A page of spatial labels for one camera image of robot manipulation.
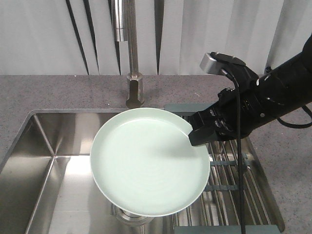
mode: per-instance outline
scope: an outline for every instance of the countertop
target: countertop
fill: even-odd
[[[213,103],[219,91],[232,87],[220,76],[146,76],[143,83],[144,106],[157,108]],[[128,94],[125,76],[0,76],[0,87],[0,163],[31,110],[125,108]],[[310,121],[301,110],[283,119]],[[290,129],[273,121],[250,139],[284,218],[284,233],[311,233],[312,128]]]

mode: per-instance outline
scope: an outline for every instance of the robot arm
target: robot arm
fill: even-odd
[[[260,78],[238,58],[216,52],[205,54],[200,67],[206,73],[226,75],[237,81],[241,100],[241,138],[247,137],[253,129],[312,102],[312,35],[301,53]],[[190,116],[192,145],[236,138],[236,94],[234,89],[224,89],[218,94],[216,103]],[[312,116],[308,108],[304,107],[304,110]]]

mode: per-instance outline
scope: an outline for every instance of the chrome faucet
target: chrome faucet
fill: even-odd
[[[115,41],[128,41],[130,73],[127,75],[128,108],[143,105],[143,80],[138,71],[135,0],[112,0],[112,22]]]

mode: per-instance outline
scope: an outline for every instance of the stainless steel sink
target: stainless steel sink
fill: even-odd
[[[114,207],[93,181],[89,153],[99,128],[122,111],[30,113],[0,166],[1,234],[173,234],[176,226],[239,224],[234,141],[207,145],[214,162],[209,185],[187,209],[140,226],[143,217]],[[247,224],[274,224],[282,231],[283,220],[248,139],[243,151],[249,165]]]

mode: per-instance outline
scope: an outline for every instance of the light green plate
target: light green plate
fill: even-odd
[[[204,190],[206,146],[192,146],[191,125],[168,111],[138,108],[111,118],[91,148],[91,169],[102,193],[136,215],[183,210]]]

